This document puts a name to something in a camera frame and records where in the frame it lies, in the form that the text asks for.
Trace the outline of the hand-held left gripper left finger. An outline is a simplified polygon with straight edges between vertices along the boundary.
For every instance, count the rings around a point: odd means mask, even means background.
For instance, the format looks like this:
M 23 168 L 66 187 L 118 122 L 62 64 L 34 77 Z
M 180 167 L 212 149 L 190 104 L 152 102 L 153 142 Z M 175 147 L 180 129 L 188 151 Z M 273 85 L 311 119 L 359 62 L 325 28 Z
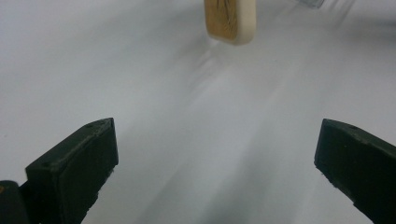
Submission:
M 114 119 L 88 123 L 26 168 L 35 224 L 80 224 L 119 163 Z

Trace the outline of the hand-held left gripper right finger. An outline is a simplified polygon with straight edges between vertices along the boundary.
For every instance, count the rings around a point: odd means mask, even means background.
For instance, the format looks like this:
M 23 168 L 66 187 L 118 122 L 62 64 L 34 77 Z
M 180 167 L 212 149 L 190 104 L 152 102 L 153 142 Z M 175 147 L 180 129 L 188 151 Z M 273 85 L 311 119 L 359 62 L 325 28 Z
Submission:
M 314 164 L 374 224 L 396 224 L 396 147 L 333 119 L 321 123 Z

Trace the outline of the clear plastic packaging box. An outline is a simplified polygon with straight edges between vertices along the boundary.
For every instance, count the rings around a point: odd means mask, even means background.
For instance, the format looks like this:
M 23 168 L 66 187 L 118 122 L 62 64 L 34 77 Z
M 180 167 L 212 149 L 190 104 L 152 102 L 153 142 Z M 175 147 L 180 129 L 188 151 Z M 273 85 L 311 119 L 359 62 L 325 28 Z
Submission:
M 321 8 L 325 0 L 293 0 L 298 5 L 313 9 Z

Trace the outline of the cream painted phone case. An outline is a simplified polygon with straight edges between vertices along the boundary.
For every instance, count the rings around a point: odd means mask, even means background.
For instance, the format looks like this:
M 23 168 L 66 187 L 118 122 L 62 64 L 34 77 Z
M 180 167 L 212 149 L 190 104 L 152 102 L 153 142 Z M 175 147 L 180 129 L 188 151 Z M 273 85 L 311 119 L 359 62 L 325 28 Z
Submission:
M 205 28 L 211 38 L 231 45 L 249 43 L 256 32 L 256 0 L 204 0 Z

